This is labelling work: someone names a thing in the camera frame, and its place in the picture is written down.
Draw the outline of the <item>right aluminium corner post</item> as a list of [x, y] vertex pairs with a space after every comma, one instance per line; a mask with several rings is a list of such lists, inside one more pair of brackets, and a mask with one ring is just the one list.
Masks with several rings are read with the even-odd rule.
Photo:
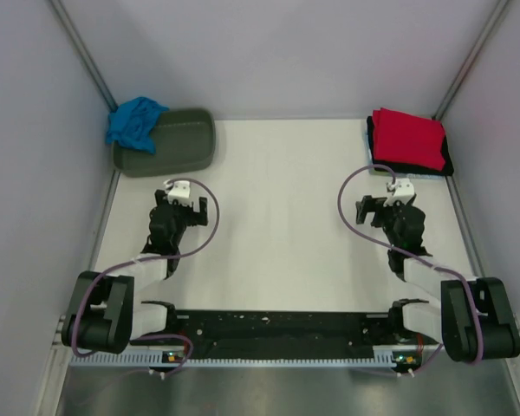
[[446, 90], [445, 96], [432, 115], [433, 120], [442, 121], [444, 119], [458, 92], [476, 66], [478, 58], [482, 55], [487, 44], [491, 41], [491, 38], [498, 31], [501, 23], [506, 18], [512, 4], [513, 1], [511, 0], [499, 0], [494, 3], [491, 13], [484, 22], [484, 26], [478, 32], [476, 40], [472, 44], [466, 58], [463, 60], [450, 87]]

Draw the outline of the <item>folded red t shirt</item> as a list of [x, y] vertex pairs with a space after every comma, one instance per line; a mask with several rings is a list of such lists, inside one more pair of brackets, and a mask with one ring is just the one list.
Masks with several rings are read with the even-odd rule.
[[439, 121], [387, 108], [372, 113], [374, 156], [377, 160], [441, 171], [445, 129]]

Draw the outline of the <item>dark green plastic bin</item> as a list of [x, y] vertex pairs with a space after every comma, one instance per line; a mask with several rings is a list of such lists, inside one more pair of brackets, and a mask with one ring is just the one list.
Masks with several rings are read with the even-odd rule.
[[154, 154], [113, 144], [114, 168], [130, 178], [196, 172], [212, 163], [216, 151], [214, 119], [203, 108], [164, 112], [150, 137], [156, 147]]

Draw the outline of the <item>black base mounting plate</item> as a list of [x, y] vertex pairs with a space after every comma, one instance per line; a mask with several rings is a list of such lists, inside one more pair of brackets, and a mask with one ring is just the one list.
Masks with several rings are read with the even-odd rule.
[[375, 346], [436, 341], [396, 329], [388, 313], [180, 309], [163, 335], [189, 338], [194, 359], [315, 360], [372, 358]]

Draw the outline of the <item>left aluminium corner post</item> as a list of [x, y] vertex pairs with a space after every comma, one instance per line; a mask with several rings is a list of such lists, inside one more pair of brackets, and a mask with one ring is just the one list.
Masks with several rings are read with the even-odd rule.
[[68, 10], [66, 9], [63, 1], [60, 0], [48, 0], [48, 6], [50, 7], [55, 19], [60, 24], [62, 30], [67, 36], [75, 54], [81, 61], [82, 66], [88, 73], [92, 83], [96, 87], [100, 97], [104, 101], [107, 109], [113, 112], [117, 109], [118, 105], [113, 97], [107, 83], [102, 76], [94, 58], [92, 57], [87, 45], [83, 41], [79, 30], [76, 28], [73, 19], [71, 18]]

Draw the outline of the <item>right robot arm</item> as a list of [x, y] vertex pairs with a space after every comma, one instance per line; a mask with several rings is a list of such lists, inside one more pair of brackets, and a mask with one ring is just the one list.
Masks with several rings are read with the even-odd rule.
[[496, 277], [462, 276], [436, 263], [423, 245], [426, 215], [412, 201], [389, 204], [366, 195], [356, 202], [357, 224], [368, 216], [387, 238], [390, 270], [428, 299], [401, 300], [387, 321], [396, 342], [417, 333], [445, 347], [454, 361], [474, 362], [520, 355], [520, 334], [504, 283]]

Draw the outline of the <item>aluminium corner post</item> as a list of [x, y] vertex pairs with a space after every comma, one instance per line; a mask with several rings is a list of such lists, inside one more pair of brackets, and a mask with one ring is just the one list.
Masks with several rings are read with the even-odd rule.
[[501, 23], [506, 18], [512, 4], [513, 1], [511, 0], [499, 0], [494, 3], [491, 13], [484, 22], [484, 26], [478, 32], [476, 40], [472, 44], [466, 58], [463, 60], [450, 87], [446, 90], [445, 96], [432, 115], [433, 120], [442, 121], [444, 119], [458, 92], [476, 66], [478, 58], [482, 55], [487, 44], [491, 41], [491, 38], [498, 31]]
[[55, 19], [60, 24], [62, 30], [67, 36], [75, 54], [81, 61], [82, 66], [88, 73], [92, 83], [96, 87], [100, 97], [104, 101], [107, 109], [113, 112], [117, 109], [118, 105], [113, 97], [107, 83], [102, 76], [94, 58], [92, 57], [87, 45], [83, 41], [79, 30], [76, 28], [73, 19], [71, 18], [68, 10], [66, 9], [63, 1], [60, 0], [48, 0], [48, 6], [50, 7]]

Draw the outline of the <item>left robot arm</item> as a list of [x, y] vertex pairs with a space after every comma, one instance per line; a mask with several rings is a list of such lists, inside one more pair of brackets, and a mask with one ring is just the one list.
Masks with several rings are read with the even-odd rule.
[[119, 354], [143, 335], [164, 344], [178, 336], [179, 323], [169, 316], [169, 303], [139, 301], [137, 294], [175, 273], [184, 257], [179, 245], [186, 230], [209, 223], [208, 199], [192, 200], [185, 181], [157, 190], [154, 197], [142, 251], [104, 274], [86, 270], [76, 279], [61, 340], [79, 356], [92, 351]]

